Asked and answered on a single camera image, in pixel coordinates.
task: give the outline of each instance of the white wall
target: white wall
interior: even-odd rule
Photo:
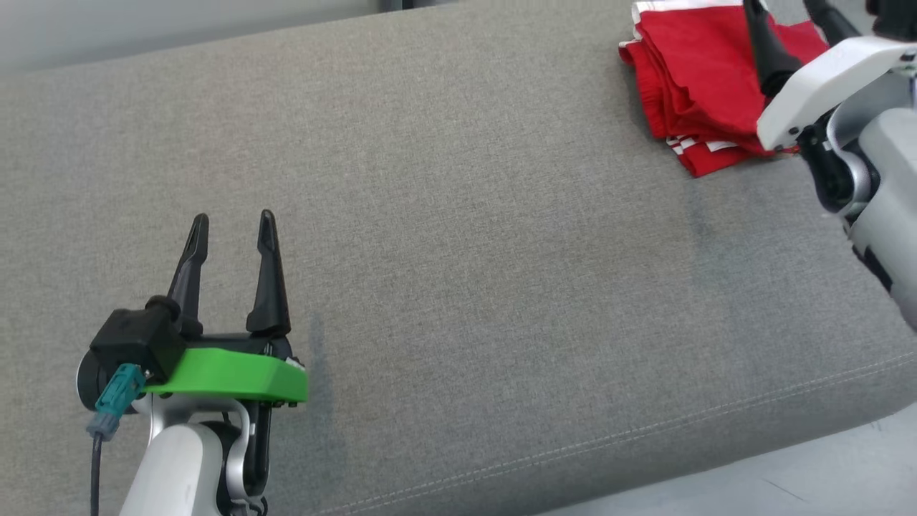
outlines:
[[[380,0],[0,0],[0,74],[362,16],[378,12],[380,4]]]

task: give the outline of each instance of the cable connector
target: cable connector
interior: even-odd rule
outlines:
[[[146,383],[147,378],[140,372],[138,365],[120,365],[102,391],[102,396],[95,402],[96,413],[86,431],[93,437],[100,436],[102,441],[111,441],[121,416],[131,402],[140,396]]]

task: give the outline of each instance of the folded red cloth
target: folded red cloth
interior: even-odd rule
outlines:
[[[641,38],[620,48],[624,62],[636,68],[653,136],[669,139],[694,176],[767,155],[757,138],[765,99],[758,89],[741,2],[652,10],[659,4],[668,3],[635,4],[635,29]],[[804,63],[827,49],[812,22],[774,28],[787,50]]]

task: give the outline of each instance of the green plastic part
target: green plastic part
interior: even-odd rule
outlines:
[[[303,403],[306,389],[305,371],[272,356],[195,348],[184,352],[168,382],[147,385],[143,390],[154,394]]]

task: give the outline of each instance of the gray fabric surface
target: gray fabric surface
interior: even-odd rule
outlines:
[[[917,340],[803,164],[692,180],[648,136],[629,19],[472,2],[0,83],[5,512],[85,513],[76,366],[200,211],[208,331],[279,221],[312,397],[275,416],[273,514],[533,513],[912,403]]]

